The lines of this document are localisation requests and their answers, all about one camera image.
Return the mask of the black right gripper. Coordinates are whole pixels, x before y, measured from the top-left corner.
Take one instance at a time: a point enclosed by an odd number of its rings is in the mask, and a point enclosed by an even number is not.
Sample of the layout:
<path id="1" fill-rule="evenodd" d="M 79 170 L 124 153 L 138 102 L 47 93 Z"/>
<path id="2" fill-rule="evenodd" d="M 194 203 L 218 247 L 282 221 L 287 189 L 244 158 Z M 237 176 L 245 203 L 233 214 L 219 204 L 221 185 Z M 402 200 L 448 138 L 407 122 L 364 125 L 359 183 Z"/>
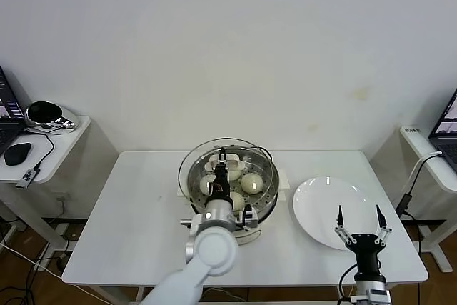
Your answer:
<path id="1" fill-rule="evenodd" d="M 358 274 L 380 274 L 378 253 L 382 251 L 382 246 L 386 245 L 386 240 L 391 234 L 392 228 L 387 226 L 386 217 L 383 215 L 379 205 L 376 205 L 376 213 L 378 218 L 376 235 L 350 235 L 344 226 L 342 207 L 341 205 L 338 206 L 334 231 L 346 246 L 350 245 L 350 250 L 356 255 Z"/>

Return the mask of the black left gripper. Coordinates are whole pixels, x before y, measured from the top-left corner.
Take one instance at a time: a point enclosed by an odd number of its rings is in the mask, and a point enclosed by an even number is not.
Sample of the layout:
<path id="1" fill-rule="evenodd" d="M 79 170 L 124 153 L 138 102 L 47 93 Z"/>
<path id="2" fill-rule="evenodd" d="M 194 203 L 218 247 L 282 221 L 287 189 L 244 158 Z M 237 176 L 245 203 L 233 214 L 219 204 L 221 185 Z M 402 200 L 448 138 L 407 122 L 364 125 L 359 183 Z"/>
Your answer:
<path id="1" fill-rule="evenodd" d="M 226 149 L 221 147 L 218 155 L 218 165 L 214 169 L 215 179 L 211 182 L 212 199 L 229 199 L 230 198 L 230 183 L 227 170 L 227 154 Z"/>

